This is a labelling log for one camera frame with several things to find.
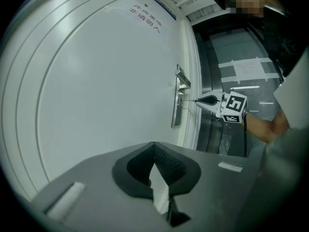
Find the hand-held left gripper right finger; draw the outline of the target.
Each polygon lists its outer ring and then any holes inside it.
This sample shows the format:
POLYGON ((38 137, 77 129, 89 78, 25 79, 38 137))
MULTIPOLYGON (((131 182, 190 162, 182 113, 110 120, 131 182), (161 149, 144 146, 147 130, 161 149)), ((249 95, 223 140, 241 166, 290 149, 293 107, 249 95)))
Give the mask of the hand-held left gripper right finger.
POLYGON ((169 187, 167 220, 156 232, 233 232, 249 192, 250 159, 155 142, 155 164, 169 187))

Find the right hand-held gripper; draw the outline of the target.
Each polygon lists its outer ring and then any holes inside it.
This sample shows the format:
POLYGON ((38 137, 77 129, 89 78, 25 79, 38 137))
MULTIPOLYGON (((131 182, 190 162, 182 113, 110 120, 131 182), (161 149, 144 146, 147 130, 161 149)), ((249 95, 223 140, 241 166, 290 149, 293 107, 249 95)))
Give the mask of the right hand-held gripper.
POLYGON ((231 92, 207 92, 196 98, 195 104, 202 110, 216 112, 215 116, 226 123, 242 123, 248 108, 247 96, 231 92), (203 100, 216 100, 210 104, 203 100))

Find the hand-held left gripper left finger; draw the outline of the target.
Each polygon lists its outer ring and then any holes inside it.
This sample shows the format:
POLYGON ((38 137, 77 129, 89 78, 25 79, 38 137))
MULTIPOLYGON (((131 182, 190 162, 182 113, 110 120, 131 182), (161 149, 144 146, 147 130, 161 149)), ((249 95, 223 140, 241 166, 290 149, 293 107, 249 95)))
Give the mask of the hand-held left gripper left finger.
POLYGON ((46 185, 32 200, 56 232, 164 232, 169 224, 153 201, 115 183, 116 161, 146 144, 90 157, 46 185))

